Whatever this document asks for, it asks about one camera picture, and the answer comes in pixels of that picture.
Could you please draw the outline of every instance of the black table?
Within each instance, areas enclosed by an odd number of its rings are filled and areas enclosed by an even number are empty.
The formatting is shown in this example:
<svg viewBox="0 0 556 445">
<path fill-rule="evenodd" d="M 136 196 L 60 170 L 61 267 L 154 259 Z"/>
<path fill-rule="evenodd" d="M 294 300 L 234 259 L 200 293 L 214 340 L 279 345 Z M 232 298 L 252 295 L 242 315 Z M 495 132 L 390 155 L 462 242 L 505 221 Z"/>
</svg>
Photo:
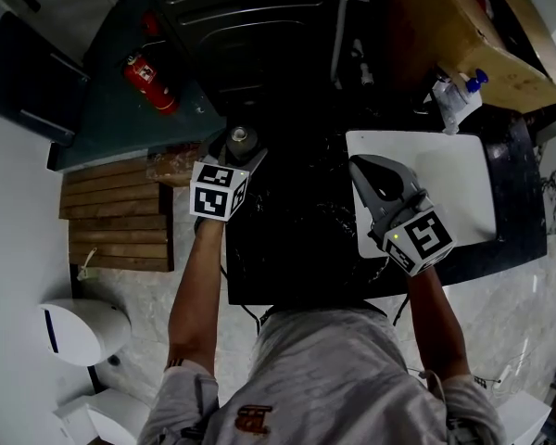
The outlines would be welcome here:
<svg viewBox="0 0 556 445">
<path fill-rule="evenodd" d="M 227 226 L 230 303 L 351 301 L 405 293 L 403 272 L 394 262 L 383 268 L 383 259 L 359 255 L 345 133 L 436 132 L 440 119 L 408 108 L 384 115 L 361 106 L 356 101 L 353 107 L 344 103 L 290 115 L 276 111 L 256 124 L 270 152 Z M 482 140 L 497 238 L 454 248 L 436 265 L 444 285 L 510 269 L 547 249 L 539 174 L 523 119 L 484 106 L 461 131 Z"/>
</svg>

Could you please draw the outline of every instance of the red logo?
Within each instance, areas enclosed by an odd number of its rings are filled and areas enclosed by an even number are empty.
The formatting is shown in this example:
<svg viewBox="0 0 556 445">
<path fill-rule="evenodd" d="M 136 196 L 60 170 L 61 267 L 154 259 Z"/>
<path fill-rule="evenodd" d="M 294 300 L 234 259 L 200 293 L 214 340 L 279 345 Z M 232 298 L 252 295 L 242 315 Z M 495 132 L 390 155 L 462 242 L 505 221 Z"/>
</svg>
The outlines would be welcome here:
<svg viewBox="0 0 556 445">
<path fill-rule="evenodd" d="M 266 413 L 271 411 L 272 407 L 267 405 L 244 405 L 237 412 L 234 426 L 249 434 L 267 435 L 270 433 L 270 429 L 263 424 L 263 421 L 266 418 Z"/>
</svg>

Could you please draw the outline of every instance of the red fire extinguisher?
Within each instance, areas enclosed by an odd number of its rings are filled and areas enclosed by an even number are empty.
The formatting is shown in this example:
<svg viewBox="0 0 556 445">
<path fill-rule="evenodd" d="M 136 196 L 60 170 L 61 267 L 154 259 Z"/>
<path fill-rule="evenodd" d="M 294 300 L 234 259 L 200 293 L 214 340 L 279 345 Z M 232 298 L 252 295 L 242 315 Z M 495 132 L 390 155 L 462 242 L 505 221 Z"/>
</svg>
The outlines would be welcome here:
<svg viewBox="0 0 556 445">
<path fill-rule="evenodd" d="M 158 77 L 157 70 L 141 54 L 128 56 L 123 75 L 155 106 L 161 114 L 171 114 L 179 100 Z"/>
</svg>

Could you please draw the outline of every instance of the person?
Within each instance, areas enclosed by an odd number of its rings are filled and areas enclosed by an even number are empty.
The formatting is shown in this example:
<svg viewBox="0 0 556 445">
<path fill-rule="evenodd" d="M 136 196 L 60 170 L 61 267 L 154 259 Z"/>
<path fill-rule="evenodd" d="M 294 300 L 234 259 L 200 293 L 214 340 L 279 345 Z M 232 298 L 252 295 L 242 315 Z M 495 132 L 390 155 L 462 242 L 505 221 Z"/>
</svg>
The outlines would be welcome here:
<svg viewBox="0 0 556 445">
<path fill-rule="evenodd" d="M 169 360 L 138 439 L 153 444 L 501 444 L 433 267 L 408 278 L 428 388 L 369 303 L 272 313 L 247 383 L 221 408 L 214 379 L 223 222 L 205 220 L 169 320 Z"/>
</svg>

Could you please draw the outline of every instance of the white board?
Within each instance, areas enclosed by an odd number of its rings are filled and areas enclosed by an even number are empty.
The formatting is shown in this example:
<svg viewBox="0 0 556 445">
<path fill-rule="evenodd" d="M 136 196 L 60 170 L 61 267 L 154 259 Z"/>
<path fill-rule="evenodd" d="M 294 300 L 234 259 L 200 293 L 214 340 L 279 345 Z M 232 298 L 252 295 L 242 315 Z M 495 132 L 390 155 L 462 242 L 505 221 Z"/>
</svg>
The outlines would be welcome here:
<svg viewBox="0 0 556 445">
<path fill-rule="evenodd" d="M 435 204 L 442 204 L 457 246 L 496 239 L 497 225 L 488 167 L 482 142 L 475 135 L 458 133 L 350 131 L 348 157 L 379 155 L 414 170 Z M 365 259 L 384 257 L 367 236 L 371 213 L 362 206 L 354 186 L 354 208 L 359 253 Z"/>
</svg>

